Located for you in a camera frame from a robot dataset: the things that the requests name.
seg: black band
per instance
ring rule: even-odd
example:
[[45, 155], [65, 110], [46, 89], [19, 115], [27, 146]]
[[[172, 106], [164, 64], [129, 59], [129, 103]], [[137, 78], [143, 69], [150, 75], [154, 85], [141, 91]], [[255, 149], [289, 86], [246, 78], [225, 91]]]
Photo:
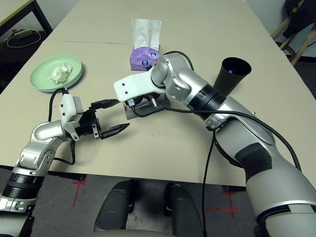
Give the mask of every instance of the black band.
[[[195, 95], [188, 107], [193, 110], [217, 110], [225, 99], [224, 95], [208, 84]], [[200, 116], [203, 120], [209, 117], [209, 114], [197, 113], [196, 115]]]
[[260, 143], [251, 144], [235, 155], [246, 173], [246, 181], [252, 176], [272, 169], [272, 159], [267, 150]]

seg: tissue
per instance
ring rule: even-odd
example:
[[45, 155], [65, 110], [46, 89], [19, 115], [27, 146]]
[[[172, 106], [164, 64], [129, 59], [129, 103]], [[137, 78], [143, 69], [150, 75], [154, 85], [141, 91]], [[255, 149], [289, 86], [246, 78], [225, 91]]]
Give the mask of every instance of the tissue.
[[69, 64], [64, 62], [61, 67], [54, 68], [53, 73], [48, 78], [48, 81], [51, 81], [55, 84], [64, 82], [67, 79], [68, 74], [71, 73], [72, 69], [73, 68]]
[[147, 71], [159, 58], [161, 21], [132, 20], [134, 48], [129, 61], [131, 70]]

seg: wooden chair leg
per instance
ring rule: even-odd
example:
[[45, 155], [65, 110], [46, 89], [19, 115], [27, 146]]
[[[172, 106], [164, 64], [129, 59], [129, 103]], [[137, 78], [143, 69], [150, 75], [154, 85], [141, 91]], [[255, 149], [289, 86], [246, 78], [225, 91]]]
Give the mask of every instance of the wooden chair leg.
[[290, 24], [291, 18], [287, 17], [282, 23], [281, 25], [272, 33], [271, 37], [274, 39], [275, 37], [277, 37], [278, 34], [281, 33], [281, 31], [288, 26], [288, 24]]
[[312, 27], [310, 33], [307, 35], [306, 39], [304, 40], [303, 44], [301, 45], [300, 49], [297, 51], [295, 57], [291, 61], [291, 64], [294, 66], [299, 58], [302, 56], [304, 51], [306, 50], [307, 46], [311, 43], [313, 38], [316, 36], [316, 24]]
[[297, 35], [297, 33], [296, 33], [296, 34], [293, 34], [291, 37], [289, 37], [288, 39], [286, 39], [286, 41], [284, 41], [284, 42], [281, 44], [280, 49], [283, 49], [286, 45], [289, 45], [296, 35]]

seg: table leg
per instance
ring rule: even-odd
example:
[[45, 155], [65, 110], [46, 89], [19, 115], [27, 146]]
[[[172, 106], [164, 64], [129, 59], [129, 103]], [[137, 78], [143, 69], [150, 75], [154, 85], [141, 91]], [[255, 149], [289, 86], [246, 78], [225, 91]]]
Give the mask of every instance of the table leg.
[[33, 6], [34, 15], [36, 16], [37, 20], [46, 32], [46, 35], [48, 36], [50, 33], [52, 33], [53, 29], [51, 28], [37, 1], [35, 0], [31, 4]]

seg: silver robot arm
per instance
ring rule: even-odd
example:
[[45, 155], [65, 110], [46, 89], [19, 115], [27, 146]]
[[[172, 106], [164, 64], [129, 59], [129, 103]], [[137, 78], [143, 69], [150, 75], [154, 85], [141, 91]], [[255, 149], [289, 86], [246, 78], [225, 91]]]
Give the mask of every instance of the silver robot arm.
[[[153, 69], [114, 83], [117, 97], [133, 106], [137, 96], [167, 93], [191, 110], [237, 111], [254, 116], [190, 70], [178, 53], [161, 56]], [[261, 125], [230, 114], [199, 115], [216, 132], [215, 145], [246, 174], [246, 188], [262, 236], [316, 234], [316, 192], [306, 177], [278, 152], [273, 135]]]
[[30, 141], [20, 154], [3, 192], [0, 194], [0, 236], [28, 237], [32, 232], [32, 212], [46, 174], [55, 158], [58, 147], [72, 139], [93, 134], [95, 138], [107, 138], [128, 127], [128, 123], [101, 131], [95, 110], [108, 108], [118, 100], [94, 102], [83, 111], [79, 97], [63, 91], [59, 106], [61, 120], [44, 122], [36, 126]]

